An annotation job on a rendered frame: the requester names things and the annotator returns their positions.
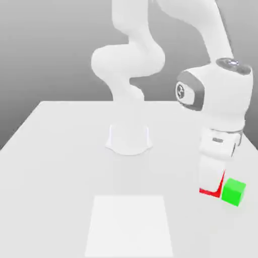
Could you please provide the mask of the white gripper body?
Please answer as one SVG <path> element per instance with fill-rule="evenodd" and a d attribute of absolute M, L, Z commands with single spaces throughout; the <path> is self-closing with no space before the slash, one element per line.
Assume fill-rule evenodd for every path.
<path fill-rule="evenodd" d="M 199 163 L 200 188 L 208 191 L 217 191 L 224 170 L 225 161 L 201 155 Z"/>

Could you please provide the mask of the small red cube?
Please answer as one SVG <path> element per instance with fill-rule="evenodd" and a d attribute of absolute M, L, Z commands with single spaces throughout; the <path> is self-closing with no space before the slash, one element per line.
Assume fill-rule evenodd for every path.
<path fill-rule="evenodd" d="M 205 194 L 205 195 L 208 195 L 208 196 L 213 196 L 213 197 L 216 197 L 216 198 L 220 198 L 221 192 L 222 192 L 223 181 L 224 181 L 224 175 L 225 175 L 225 170 L 223 171 L 223 175 L 222 175 L 220 184 L 219 184 L 218 189 L 216 191 L 209 191 L 209 190 L 199 188 L 199 193 Z"/>

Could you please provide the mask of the small green cube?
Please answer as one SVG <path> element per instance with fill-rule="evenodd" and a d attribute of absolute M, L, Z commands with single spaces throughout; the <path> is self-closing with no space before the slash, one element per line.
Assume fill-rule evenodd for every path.
<path fill-rule="evenodd" d="M 246 184 L 244 182 L 229 178 L 223 186 L 221 199 L 236 207 L 242 201 Z"/>

